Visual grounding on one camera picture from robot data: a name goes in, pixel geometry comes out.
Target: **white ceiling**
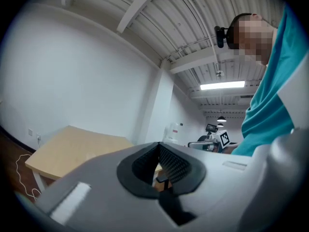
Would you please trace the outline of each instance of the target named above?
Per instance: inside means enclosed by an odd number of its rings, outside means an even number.
[[[86,8],[87,11],[95,11],[95,16],[93,14],[91,19],[100,21],[103,26],[117,32],[117,25],[133,1],[72,0],[72,5],[64,8],[81,14]],[[121,37],[139,48],[156,65],[159,66],[162,59],[168,58],[175,66],[179,65],[181,58],[185,59],[185,56],[193,52],[198,53],[211,47],[209,37],[212,37],[216,44],[213,28],[217,25],[228,27],[238,14],[258,13],[273,26],[278,26],[283,12],[283,3],[280,0],[192,1],[195,8],[188,0],[150,0],[128,24]],[[61,0],[31,0],[31,2],[63,7]],[[206,33],[196,10],[200,12],[211,35]],[[113,21],[113,24],[108,24],[107,18],[110,18],[109,21]],[[254,62],[242,61],[233,55],[230,58],[219,59],[220,69],[225,73],[220,81],[244,80],[246,87],[245,91],[216,92],[210,96],[205,91],[200,91],[199,85],[218,81],[215,75],[215,63],[204,64],[203,61],[201,63],[202,65],[193,68],[190,66],[189,69],[176,73],[183,82],[185,92],[205,111],[206,116],[217,116],[217,112],[222,110],[228,113],[227,117],[244,117],[245,109],[249,106],[251,97],[265,73],[265,67]]]

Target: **ceiling light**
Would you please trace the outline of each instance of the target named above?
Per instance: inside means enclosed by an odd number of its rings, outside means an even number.
[[[218,117],[218,122],[226,122],[226,119],[223,116]]]
[[[226,83],[212,83],[201,85],[201,90],[218,89],[218,88],[231,88],[231,87],[244,87],[245,81],[226,82]]]

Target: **person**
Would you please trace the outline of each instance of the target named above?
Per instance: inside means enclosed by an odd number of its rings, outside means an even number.
[[[242,49],[245,55],[267,67],[241,126],[243,142],[224,150],[227,154],[252,156],[256,147],[270,144],[294,128],[277,92],[308,53],[309,43],[287,5],[278,28],[258,14],[236,16],[226,32],[226,42],[230,49]]]

